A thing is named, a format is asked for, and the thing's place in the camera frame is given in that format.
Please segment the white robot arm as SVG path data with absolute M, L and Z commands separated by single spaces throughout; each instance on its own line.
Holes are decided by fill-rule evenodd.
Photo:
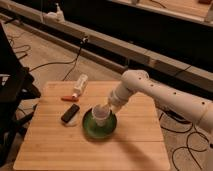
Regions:
M 122 107 L 137 92 L 164 103 L 206 132 L 213 132 L 213 101 L 153 82 L 144 70 L 125 71 L 121 82 L 110 92 L 108 104 Z

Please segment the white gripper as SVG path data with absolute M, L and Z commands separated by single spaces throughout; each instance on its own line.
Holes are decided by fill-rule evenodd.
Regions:
M 117 87 L 112 90 L 108 96 L 108 103 L 102 106 L 102 109 L 108 110 L 109 108 L 113 112 L 118 112 L 130 98 L 130 91 L 125 87 Z

